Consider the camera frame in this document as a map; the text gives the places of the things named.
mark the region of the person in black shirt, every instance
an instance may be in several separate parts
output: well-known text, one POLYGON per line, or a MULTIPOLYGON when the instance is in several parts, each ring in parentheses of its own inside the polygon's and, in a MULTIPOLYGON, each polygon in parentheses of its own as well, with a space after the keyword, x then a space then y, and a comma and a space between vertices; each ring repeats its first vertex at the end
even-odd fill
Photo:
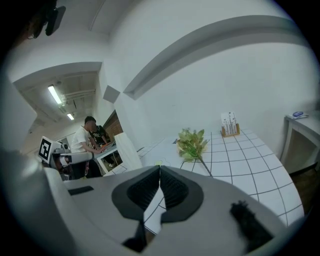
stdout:
MULTIPOLYGON (((94 124, 92 125, 92 131, 90 131, 89 133, 91 137, 94 138, 98 146, 110 144, 111 140, 109 135, 101 125, 96 125, 96 122, 94 122, 94 124)), ((109 167, 112 168, 115 166, 115 162, 111 159, 110 155, 107 155, 103 159, 105 159, 109 163, 109 167)))

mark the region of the plant stem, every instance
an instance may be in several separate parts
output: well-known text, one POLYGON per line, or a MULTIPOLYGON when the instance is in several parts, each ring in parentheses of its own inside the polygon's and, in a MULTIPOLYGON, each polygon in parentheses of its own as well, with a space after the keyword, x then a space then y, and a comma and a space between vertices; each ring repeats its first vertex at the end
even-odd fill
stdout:
POLYGON ((198 154, 198 158, 200 159, 201 163, 204 165, 204 167, 206 168, 207 172, 209 173, 210 177, 212 177, 211 172, 209 171, 208 167, 206 166, 205 162, 203 161, 201 155, 198 154))

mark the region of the blue object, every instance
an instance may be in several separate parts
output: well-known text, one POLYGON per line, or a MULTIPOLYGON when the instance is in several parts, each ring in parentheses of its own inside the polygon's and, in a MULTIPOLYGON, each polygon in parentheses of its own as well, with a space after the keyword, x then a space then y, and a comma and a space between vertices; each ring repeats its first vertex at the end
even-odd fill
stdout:
POLYGON ((297 117, 300 117, 302 116, 304 113, 302 111, 297 111, 297 112, 294 112, 292 115, 297 118, 297 117))

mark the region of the ceiling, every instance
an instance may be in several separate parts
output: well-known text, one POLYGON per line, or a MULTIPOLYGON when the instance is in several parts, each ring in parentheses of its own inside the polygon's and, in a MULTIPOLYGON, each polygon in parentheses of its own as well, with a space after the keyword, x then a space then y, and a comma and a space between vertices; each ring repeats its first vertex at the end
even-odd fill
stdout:
POLYGON ((66 7, 60 28, 109 35, 133 1, 136 0, 58 0, 57 7, 66 7))
POLYGON ((30 132, 39 126, 46 127, 69 120, 69 113, 75 119, 91 115, 97 77, 96 72, 68 74, 21 89, 21 95, 37 112, 30 132), (62 105, 58 105, 50 94, 50 85, 54 85, 62 105))

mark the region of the desk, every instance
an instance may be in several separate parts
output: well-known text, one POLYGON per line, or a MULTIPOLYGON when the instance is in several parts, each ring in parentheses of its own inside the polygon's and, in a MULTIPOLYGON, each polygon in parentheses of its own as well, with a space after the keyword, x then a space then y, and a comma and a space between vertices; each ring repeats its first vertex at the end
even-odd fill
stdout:
POLYGON ((106 168, 104 162, 102 162, 102 159, 110 154, 112 154, 113 152, 115 152, 117 150, 117 145, 113 145, 111 147, 109 147, 106 151, 100 153, 100 154, 94 154, 94 159, 96 159, 101 168, 104 170, 104 172, 107 174, 109 171, 108 169, 106 168))
POLYGON ((293 130, 295 130, 298 133, 305 136, 316 146, 316 149, 312 152, 309 158, 309 165, 312 165, 318 161, 318 164, 315 168, 318 171, 320 168, 320 111, 312 111, 310 112, 309 117, 306 118, 291 119, 289 117, 285 117, 284 119, 288 121, 288 132, 286 135, 286 141, 280 159, 281 163, 284 164, 288 158, 288 152, 292 142, 292 132, 293 130))
MULTIPOLYGON (((138 152, 142 166, 164 165, 209 176, 201 162, 184 162, 179 157, 178 137, 154 141, 138 152)), ((220 131, 205 133, 208 140, 203 161, 214 179, 233 184, 271 211, 288 226, 304 216, 298 191, 282 163, 265 143, 249 129, 240 135, 223 138, 220 131)), ((110 175, 129 172, 122 163, 110 175)), ((144 212, 144 225, 153 233, 161 230, 160 216, 166 211, 164 195, 159 189, 144 212)))

